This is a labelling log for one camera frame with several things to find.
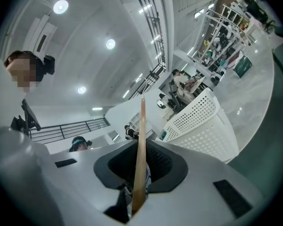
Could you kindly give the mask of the black stair railing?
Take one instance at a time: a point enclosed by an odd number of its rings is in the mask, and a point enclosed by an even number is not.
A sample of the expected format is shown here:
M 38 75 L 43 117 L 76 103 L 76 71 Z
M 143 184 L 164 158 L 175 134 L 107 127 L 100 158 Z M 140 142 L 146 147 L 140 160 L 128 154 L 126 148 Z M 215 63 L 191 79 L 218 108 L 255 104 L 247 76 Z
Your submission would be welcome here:
M 166 71 L 165 52 L 161 22 L 155 0 L 138 0 L 141 5 L 141 15 L 144 16 L 151 35 L 150 45 L 154 48 L 154 68 L 146 76 L 146 81 L 141 82 L 130 98 L 137 97 L 143 91 L 148 92 Z

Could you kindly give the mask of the wooden clothes hanger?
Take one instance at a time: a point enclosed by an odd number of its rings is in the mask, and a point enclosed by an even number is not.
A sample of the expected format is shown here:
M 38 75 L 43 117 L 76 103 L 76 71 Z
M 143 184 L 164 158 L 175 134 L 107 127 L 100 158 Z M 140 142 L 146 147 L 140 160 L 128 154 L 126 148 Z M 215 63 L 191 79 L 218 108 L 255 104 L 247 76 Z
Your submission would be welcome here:
M 146 102 L 144 91 L 148 85 L 148 81 L 146 78 L 142 78 L 146 81 L 146 86 L 142 91 L 141 97 L 140 134 L 132 194 L 132 217 L 146 201 Z

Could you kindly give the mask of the white storage rack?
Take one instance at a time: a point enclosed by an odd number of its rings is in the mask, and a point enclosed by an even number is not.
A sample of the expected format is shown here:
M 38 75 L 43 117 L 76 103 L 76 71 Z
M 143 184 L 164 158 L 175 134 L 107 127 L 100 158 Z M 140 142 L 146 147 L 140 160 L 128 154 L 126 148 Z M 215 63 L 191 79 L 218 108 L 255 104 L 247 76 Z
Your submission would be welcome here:
M 220 13 L 215 12 L 214 4 L 211 4 L 196 12 L 194 18 L 201 21 L 201 27 L 195 45 L 187 55 L 211 72 L 225 66 L 240 46 L 252 43 L 244 32 L 247 18 L 226 4 Z

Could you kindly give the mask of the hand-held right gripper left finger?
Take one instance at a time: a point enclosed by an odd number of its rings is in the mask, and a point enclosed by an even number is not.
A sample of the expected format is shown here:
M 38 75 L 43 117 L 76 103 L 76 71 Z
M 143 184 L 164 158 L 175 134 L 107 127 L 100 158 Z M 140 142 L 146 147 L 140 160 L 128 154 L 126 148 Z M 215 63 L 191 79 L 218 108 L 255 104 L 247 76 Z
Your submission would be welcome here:
M 125 185 L 103 185 L 94 164 L 107 148 L 50 154 L 21 132 L 0 128 L 0 186 L 38 226 L 116 226 L 129 222 Z

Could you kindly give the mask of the black office chair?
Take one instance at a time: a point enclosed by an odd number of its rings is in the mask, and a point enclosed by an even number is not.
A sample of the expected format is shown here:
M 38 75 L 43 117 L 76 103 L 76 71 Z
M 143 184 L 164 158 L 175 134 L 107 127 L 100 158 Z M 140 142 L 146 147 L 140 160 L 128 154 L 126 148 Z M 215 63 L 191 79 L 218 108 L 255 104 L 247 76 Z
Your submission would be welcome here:
M 254 0 L 244 1 L 247 4 L 246 11 L 262 24 L 262 27 L 266 32 L 269 31 L 270 27 L 275 27 L 275 25 L 273 24 L 275 21 L 269 21 L 267 13 L 263 9 L 261 9 Z

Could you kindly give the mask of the red book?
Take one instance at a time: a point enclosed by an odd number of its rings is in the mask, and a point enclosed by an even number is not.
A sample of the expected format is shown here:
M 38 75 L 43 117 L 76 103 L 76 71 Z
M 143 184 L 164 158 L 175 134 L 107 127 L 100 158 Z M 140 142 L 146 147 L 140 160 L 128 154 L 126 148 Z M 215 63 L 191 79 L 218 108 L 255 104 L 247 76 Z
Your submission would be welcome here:
M 236 60 L 243 56 L 243 52 L 241 50 L 237 51 L 230 59 L 228 60 L 227 68 L 232 68 L 236 64 Z

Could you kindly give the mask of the black balcony railing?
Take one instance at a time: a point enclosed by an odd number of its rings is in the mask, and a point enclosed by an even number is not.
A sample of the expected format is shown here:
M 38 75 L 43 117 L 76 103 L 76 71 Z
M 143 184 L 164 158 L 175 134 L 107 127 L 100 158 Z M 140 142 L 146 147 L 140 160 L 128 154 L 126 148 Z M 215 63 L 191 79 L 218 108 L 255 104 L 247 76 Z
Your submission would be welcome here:
M 110 126 L 109 122 L 103 117 L 88 121 L 42 127 L 39 131 L 37 131 L 37 129 L 31 129 L 29 135 L 34 142 L 48 144 L 63 139 L 73 138 L 108 126 Z

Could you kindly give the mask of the white plastic basket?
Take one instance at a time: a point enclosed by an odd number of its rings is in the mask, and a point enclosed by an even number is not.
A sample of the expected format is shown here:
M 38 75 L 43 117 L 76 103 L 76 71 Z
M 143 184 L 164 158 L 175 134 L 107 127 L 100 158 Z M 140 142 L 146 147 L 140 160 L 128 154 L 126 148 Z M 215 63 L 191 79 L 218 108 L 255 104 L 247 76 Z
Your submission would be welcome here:
M 173 116 L 163 128 L 160 140 L 202 152 L 227 162 L 239 154 L 232 125 L 209 88 Z

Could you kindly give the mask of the grey marble table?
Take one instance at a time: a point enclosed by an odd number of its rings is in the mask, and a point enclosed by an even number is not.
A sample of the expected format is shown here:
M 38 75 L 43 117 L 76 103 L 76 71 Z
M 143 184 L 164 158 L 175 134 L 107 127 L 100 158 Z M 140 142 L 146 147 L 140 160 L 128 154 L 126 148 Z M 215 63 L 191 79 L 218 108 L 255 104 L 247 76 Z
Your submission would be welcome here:
M 261 36 L 242 50 L 252 63 L 239 78 L 228 68 L 221 81 L 213 89 L 217 100 L 227 115 L 241 152 L 255 136 L 269 107 L 274 81 L 275 63 L 273 52 L 283 44 L 283 38 Z

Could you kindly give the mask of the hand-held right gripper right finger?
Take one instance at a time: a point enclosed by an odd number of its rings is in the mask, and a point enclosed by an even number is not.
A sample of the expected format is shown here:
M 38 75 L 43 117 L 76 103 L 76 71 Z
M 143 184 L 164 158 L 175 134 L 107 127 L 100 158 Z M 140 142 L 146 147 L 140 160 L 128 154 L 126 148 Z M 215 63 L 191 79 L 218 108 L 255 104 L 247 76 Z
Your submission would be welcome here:
M 131 219 L 131 226 L 248 226 L 262 211 L 262 193 L 229 165 L 205 153 L 160 141 L 154 144 L 182 156 L 188 173 L 171 192 L 149 194 Z M 251 205 L 250 211 L 239 218 L 213 184 L 223 179 Z

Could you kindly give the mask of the green tissue box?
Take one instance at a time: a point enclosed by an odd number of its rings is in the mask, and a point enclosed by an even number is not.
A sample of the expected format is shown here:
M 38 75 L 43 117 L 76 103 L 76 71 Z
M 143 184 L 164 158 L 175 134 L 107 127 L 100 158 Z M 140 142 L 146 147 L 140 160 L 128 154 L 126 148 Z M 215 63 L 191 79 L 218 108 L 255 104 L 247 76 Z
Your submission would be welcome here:
M 251 68 L 251 60 L 240 50 L 235 64 L 233 66 L 233 73 L 239 79 Z

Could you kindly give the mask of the black monitor on stand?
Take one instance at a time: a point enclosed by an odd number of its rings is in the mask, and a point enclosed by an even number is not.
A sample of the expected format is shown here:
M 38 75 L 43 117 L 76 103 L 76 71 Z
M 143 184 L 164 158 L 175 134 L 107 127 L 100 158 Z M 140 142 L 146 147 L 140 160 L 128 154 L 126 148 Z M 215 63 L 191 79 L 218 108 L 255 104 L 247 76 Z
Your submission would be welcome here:
M 36 128 L 37 131 L 40 131 L 41 126 L 25 99 L 22 100 L 21 108 L 24 111 L 24 118 L 20 115 L 17 118 L 14 117 L 10 127 L 30 137 L 31 129 Z

